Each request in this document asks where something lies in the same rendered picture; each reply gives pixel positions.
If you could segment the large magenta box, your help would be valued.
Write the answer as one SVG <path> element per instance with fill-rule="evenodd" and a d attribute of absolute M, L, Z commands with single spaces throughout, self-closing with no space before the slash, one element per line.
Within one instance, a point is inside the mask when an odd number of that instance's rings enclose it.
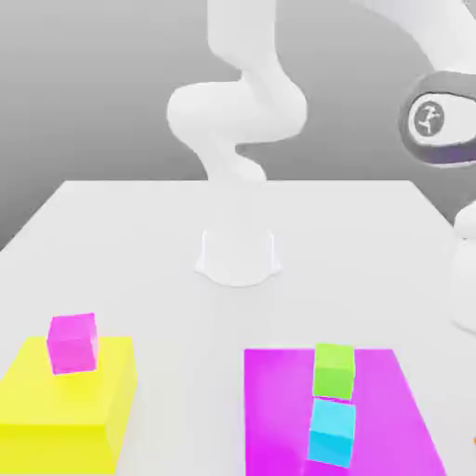
<path fill-rule="evenodd" d="M 245 476 L 446 476 L 392 350 L 357 350 L 347 469 L 307 459 L 314 351 L 245 351 Z"/>

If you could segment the small magenta cube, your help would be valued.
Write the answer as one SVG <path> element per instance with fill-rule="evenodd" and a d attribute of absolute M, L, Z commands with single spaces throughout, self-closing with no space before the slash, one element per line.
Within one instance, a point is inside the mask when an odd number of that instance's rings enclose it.
<path fill-rule="evenodd" d="M 95 371 L 99 359 L 95 314 L 53 317 L 46 347 L 54 375 Z"/>

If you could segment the small green cube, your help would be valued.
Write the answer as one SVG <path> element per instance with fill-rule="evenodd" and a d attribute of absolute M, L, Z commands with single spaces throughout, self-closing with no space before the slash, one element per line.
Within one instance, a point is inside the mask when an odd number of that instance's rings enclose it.
<path fill-rule="evenodd" d="M 355 379 L 354 348 L 350 345 L 318 343 L 314 355 L 314 397 L 350 401 Z"/>

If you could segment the small cyan cube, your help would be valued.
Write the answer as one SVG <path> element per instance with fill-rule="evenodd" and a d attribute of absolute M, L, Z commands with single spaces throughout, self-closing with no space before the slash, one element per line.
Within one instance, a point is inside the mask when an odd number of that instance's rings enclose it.
<path fill-rule="evenodd" d="M 309 425 L 308 460 L 348 469 L 355 424 L 354 404 L 315 398 Z"/>

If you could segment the large yellow box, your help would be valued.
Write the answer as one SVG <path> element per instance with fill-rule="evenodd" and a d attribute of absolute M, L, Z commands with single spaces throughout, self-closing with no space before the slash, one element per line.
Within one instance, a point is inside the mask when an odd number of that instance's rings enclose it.
<path fill-rule="evenodd" d="M 29 337 L 0 379 L 0 474 L 112 474 L 138 374 L 131 337 L 102 337 L 92 372 L 54 375 Z"/>

